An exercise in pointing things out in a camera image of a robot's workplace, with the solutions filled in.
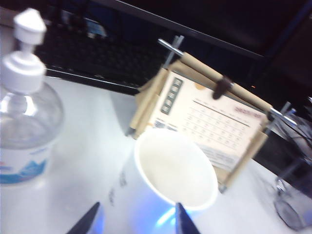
calendar page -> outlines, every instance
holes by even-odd
[[[148,128],[167,128],[189,137],[211,163],[231,171],[245,153],[266,115],[222,96],[175,72],[170,72]]]

white pump cap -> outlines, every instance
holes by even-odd
[[[1,82],[12,91],[34,93],[42,86],[46,68],[33,50],[35,45],[42,44],[46,27],[39,12],[31,8],[15,16],[14,23],[14,35],[20,41],[20,51],[3,58]]]

black keyboard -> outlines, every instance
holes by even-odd
[[[36,55],[47,66],[48,76],[136,94],[165,61],[160,45],[133,45],[128,42],[49,26],[44,44]]]

hand sanitizer bottle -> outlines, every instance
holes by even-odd
[[[46,27],[37,10],[14,18],[20,51],[1,63],[0,183],[30,180],[44,171],[63,123],[56,92],[43,82],[46,68],[33,54]]]

white desk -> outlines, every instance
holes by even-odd
[[[136,109],[134,97],[61,79],[46,81],[63,100],[64,130],[46,175],[18,186],[1,186],[2,234],[69,231],[96,201],[105,200],[135,143],[124,135]],[[201,233],[296,233],[273,208],[267,183],[273,184],[274,178],[251,160],[233,186],[195,219]]]

